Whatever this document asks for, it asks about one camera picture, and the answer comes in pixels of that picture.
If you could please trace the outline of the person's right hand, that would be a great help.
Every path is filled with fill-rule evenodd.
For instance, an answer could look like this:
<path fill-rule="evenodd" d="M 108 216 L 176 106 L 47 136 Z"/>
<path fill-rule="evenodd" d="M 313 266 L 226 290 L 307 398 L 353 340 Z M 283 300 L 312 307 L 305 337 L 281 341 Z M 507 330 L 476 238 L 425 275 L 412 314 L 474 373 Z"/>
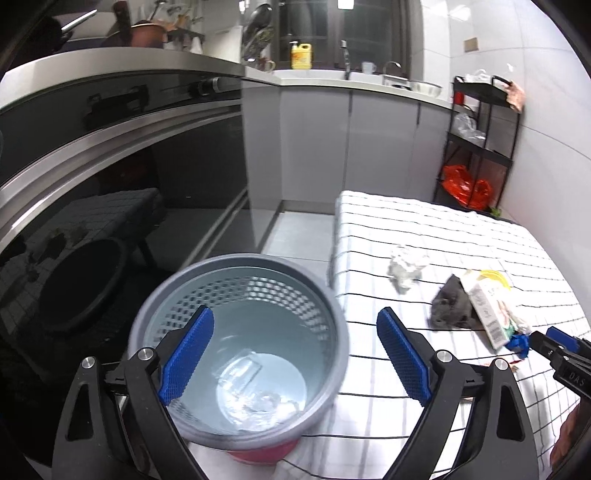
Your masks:
<path fill-rule="evenodd" d="M 560 435 L 555 443 L 551 455 L 550 464 L 553 471 L 558 469 L 560 463 L 564 460 L 573 443 L 575 442 L 575 429 L 580 424 L 579 416 L 582 404 L 579 403 L 572 412 L 569 413 L 566 421 L 560 428 Z"/>

